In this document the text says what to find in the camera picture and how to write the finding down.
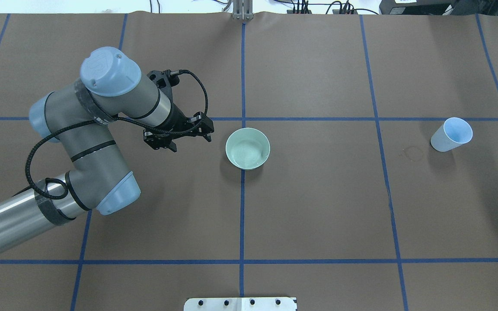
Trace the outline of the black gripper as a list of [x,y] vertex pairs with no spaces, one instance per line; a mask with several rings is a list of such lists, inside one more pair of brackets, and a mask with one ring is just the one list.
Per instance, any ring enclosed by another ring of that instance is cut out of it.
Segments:
[[197,112],[192,117],[185,116],[181,111],[173,112],[157,130],[144,130],[144,143],[152,149],[168,149],[177,152],[174,140],[184,136],[201,136],[211,142],[214,123],[203,112]]

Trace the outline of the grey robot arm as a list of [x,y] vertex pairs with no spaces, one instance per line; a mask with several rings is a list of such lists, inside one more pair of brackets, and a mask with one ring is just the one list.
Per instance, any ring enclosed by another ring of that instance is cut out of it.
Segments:
[[[211,142],[209,97],[202,87],[205,108],[187,117],[174,104],[172,88],[190,70],[151,71],[115,47],[91,52],[79,77],[61,90],[37,101],[29,111],[32,128],[42,137],[25,161],[28,186],[0,203],[0,254],[91,210],[113,214],[140,197],[141,190],[128,167],[109,124],[124,121],[144,130],[152,149],[177,151],[175,139],[201,136]],[[47,142],[60,143],[73,169],[55,178],[36,181],[31,165]]]

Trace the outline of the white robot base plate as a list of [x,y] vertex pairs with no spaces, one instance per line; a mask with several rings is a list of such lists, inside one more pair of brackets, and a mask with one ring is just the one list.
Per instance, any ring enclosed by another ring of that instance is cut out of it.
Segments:
[[222,297],[190,298],[184,311],[297,311],[292,297]]

